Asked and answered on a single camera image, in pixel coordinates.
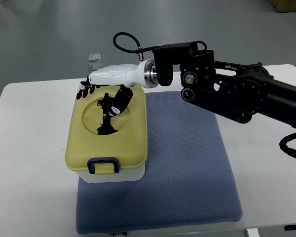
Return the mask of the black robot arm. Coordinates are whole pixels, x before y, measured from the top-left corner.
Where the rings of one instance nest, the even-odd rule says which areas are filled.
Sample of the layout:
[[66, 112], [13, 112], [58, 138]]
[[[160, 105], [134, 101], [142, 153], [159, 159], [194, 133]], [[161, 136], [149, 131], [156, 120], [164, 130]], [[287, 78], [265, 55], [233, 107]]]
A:
[[[198, 49], [198, 42], [184, 42], [152, 46], [153, 60], [144, 60], [145, 48], [137, 47], [137, 65], [111, 65], [91, 72], [78, 88], [76, 98], [84, 98], [102, 86], [120, 87], [114, 99], [104, 105], [102, 134], [114, 132], [111, 117], [122, 113], [132, 98], [131, 87], [154, 88], [169, 86], [173, 80], [173, 66], [179, 65], [181, 97], [184, 101], [238, 123], [248, 123], [260, 113], [296, 128], [296, 86], [276, 80], [261, 63], [241, 65], [214, 59], [212, 50]], [[284, 137], [280, 149], [296, 158], [296, 150], [288, 143], [296, 133]]]

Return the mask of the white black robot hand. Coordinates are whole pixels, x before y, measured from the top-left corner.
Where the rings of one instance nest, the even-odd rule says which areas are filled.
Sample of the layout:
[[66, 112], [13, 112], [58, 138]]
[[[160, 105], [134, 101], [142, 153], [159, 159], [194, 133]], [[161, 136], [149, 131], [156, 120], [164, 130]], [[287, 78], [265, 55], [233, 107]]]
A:
[[159, 85], [153, 60], [145, 60], [140, 64], [106, 66], [89, 74], [87, 81], [92, 86], [81, 88], [76, 94], [76, 100], [93, 94], [96, 85], [124, 85], [117, 91], [109, 106], [111, 117], [121, 114], [129, 105], [133, 97], [130, 87], [137, 84], [143, 88], [155, 88]]

